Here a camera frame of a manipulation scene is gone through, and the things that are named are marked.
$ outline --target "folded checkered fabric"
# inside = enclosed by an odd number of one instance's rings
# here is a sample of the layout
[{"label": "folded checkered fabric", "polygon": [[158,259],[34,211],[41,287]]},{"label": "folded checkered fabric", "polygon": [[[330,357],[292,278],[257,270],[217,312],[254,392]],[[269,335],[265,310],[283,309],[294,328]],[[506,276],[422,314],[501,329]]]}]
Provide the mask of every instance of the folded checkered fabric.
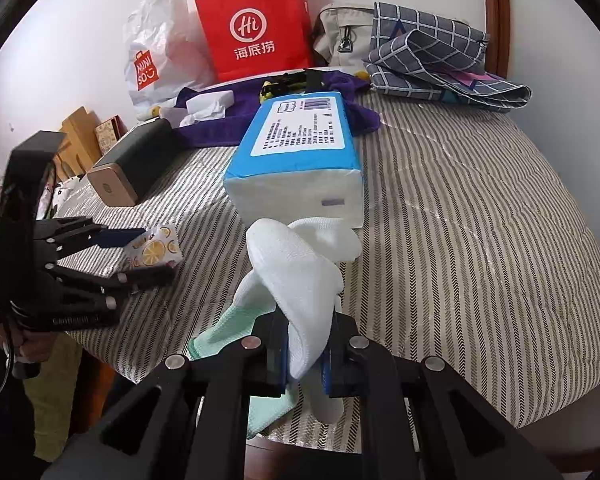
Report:
[{"label": "folded checkered fabric", "polygon": [[487,43],[487,34],[464,23],[376,2],[372,49],[363,61],[373,88],[385,94],[497,111],[525,106],[529,87],[484,71]]}]

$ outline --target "barcode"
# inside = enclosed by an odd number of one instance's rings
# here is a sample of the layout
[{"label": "barcode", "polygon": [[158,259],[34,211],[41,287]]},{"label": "barcode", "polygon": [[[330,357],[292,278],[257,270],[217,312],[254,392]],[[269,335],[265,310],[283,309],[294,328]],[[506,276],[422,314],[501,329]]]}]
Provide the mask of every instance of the barcode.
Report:
[{"label": "barcode", "polygon": [[331,108],[331,102],[328,99],[305,99],[305,110],[328,110]]}]

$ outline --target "speaker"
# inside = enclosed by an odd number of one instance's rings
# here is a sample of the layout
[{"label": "speaker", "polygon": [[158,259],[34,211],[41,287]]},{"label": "speaker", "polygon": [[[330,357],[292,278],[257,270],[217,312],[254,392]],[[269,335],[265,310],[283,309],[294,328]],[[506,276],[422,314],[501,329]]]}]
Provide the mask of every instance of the speaker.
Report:
[{"label": "speaker", "polygon": [[169,121],[156,119],[122,137],[87,177],[106,205],[134,206],[184,149]]}]

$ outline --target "small tissue packet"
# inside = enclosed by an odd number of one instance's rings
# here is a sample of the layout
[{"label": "small tissue packet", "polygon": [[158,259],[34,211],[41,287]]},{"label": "small tissue packet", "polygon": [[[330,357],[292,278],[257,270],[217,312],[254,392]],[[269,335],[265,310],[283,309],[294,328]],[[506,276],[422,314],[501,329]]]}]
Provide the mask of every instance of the small tissue packet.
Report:
[{"label": "small tissue packet", "polygon": [[134,238],[125,248],[126,262],[132,269],[155,267],[182,260],[176,226],[168,224],[147,229],[144,234]]}]

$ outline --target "white tissue pack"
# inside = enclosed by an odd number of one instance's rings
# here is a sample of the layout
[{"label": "white tissue pack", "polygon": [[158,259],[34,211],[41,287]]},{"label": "white tissue pack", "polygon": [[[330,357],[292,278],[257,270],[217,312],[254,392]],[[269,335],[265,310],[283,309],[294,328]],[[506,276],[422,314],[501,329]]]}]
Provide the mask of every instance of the white tissue pack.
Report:
[{"label": "white tissue pack", "polygon": [[362,171],[340,93],[265,101],[227,167],[224,188],[247,225],[327,217],[362,227]]}]

